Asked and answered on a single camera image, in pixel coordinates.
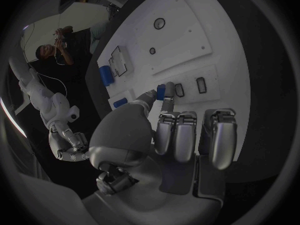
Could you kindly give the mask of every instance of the white panel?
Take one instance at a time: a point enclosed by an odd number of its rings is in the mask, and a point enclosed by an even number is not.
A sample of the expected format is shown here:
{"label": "white panel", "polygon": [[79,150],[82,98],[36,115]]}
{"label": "white panel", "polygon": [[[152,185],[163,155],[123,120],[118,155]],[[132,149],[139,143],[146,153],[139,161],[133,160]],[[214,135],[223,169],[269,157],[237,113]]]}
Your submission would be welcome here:
{"label": "white panel", "polygon": [[[205,32],[184,0],[146,3],[151,10],[138,18],[133,31],[152,74],[212,52]],[[161,29],[154,27],[158,18],[165,20]],[[150,54],[151,48],[155,48],[155,54]]]}
{"label": "white panel", "polygon": [[[196,79],[203,77],[206,84],[206,93],[200,94]],[[221,98],[218,82],[218,75],[215,65],[187,71],[185,73],[172,76],[155,83],[155,86],[173,82],[174,84],[182,84],[184,96],[175,96],[175,104],[192,104],[207,101],[219,100]]]}
{"label": "white panel", "polygon": [[127,99],[127,102],[133,102],[136,99],[135,93],[132,89],[124,91],[110,99],[108,99],[109,105],[112,110],[115,110],[116,108],[114,107],[114,102],[119,101],[121,99]]}

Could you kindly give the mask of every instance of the man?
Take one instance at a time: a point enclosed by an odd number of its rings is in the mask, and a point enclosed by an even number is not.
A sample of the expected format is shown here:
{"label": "man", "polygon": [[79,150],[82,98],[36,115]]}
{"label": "man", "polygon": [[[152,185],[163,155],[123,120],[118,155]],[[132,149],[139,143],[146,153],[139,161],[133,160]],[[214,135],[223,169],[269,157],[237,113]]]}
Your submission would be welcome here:
{"label": "man", "polygon": [[74,65],[82,57],[94,53],[106,26],[107,22],[100,22],[78,32],[73,32],[72,26],[59,28],[55,31],[54,45],[39,46],[35,56],[39,60],[54,56],[58,65]]}

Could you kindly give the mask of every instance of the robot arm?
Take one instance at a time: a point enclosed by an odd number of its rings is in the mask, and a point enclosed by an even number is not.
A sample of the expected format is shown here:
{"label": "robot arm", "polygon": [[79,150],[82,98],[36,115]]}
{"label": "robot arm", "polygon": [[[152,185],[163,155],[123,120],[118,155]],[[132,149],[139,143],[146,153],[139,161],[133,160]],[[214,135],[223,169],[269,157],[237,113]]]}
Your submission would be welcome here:
{"label": "robot arm", "polygon": [[88,159],[89,156],[82,153],[88,147],[84,134],[73,133],[68,126],[68,123],[79,118],[79,108],[70,107],[64,95],[54,94],[40,83],[38,74],[29,68],[20,44],[9,58],[9,64],[19,80],[20,89],[29,95],[31,104],[39,110],[40,117],[49,130],[49,144],[54,156],[73,162]]}

